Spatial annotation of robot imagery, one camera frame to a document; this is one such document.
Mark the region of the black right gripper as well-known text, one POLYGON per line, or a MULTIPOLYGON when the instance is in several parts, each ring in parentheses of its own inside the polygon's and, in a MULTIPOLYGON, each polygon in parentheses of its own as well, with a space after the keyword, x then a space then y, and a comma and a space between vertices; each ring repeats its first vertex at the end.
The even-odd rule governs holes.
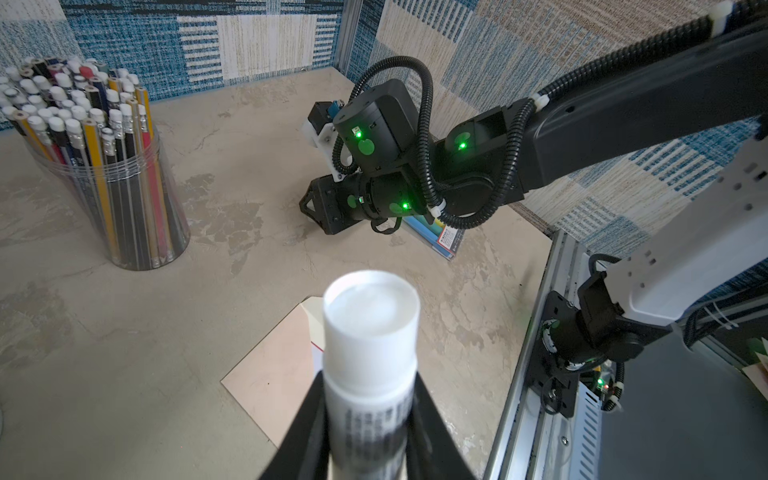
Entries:
POLYGON ((310 182, 299 209, 326 235, 336 235, 366 219, 353 185, 335 182, 331 175, 310 182))

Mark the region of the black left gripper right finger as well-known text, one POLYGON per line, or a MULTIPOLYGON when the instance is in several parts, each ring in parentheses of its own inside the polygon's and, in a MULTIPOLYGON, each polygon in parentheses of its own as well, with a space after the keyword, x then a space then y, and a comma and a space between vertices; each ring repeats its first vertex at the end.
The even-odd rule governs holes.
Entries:
POLYGON ((419 373, 407 422, 407 478, 474 479, 419 373))

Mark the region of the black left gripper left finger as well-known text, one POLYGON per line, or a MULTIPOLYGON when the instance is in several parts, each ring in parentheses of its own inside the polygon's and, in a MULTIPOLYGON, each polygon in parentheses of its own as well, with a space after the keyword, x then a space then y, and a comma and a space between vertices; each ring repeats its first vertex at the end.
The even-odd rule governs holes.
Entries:
POLYGON ((260 480, 328 478, 330 441, 324 386, 320 371, 260 480))

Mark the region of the pink paper envelope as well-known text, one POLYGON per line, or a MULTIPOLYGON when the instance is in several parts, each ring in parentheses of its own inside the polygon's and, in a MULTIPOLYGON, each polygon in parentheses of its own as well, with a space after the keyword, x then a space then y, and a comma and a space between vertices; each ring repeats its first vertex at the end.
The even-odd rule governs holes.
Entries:
POLYGON ((296 305, 223 379, 222 385, 280 446, 315 377, 314 342, 325 350, 322 299, 296 305))

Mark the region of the white glue stick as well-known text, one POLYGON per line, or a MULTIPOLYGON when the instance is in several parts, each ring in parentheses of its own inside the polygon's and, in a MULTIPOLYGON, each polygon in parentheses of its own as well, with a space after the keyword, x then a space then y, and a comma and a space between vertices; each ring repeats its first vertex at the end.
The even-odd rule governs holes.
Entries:
POLYGON ((420 298, 403 278, 363 270, 323 296, 322 373, 335 479, 395 479, 417 373, 420 298))

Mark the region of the pink lined letter paper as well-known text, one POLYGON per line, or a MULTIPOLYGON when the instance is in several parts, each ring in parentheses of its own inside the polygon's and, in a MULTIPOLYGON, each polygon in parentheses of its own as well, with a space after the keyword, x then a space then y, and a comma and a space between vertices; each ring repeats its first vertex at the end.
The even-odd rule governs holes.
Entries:
POLYGON ((324 351, 314 342, 311 342, 310 345, 311 345, 311 357, 312 357, 312 365, 313 365, 312 376, 315 377, 323 369, 324 351))

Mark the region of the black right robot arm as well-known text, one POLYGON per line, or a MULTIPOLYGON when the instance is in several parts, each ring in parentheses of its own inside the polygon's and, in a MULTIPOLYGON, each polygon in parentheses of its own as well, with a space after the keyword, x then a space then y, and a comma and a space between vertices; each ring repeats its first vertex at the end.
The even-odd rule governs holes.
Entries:
MULTIPOLYGON (((767 5, 707 15, 593 60, 506 107, 429 133, 433 81, 409 56, 383 59, 331 115, 329 175, 301 212, 329 235, 422 215, 468 230, 568 174, 661 142, 767 113, 767 5)), ((699 298, 767 256, 767 161, 758 144, 634 253, 591 268, 578 305, 547 296, 527 383, 571 417, 580 375, 666 336, 699 298)))

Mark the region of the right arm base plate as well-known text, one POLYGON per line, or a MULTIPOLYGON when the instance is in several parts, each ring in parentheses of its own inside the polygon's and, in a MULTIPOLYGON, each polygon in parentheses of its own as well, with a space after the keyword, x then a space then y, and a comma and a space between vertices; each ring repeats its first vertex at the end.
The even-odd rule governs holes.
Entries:
POLYGON ((544 297, 525 377, 526 385, 538 395, 545 411, 565 418, 574 415, 578 390, 576 353, 583 340, 576 322, 578 313, 556 291, 544 297))

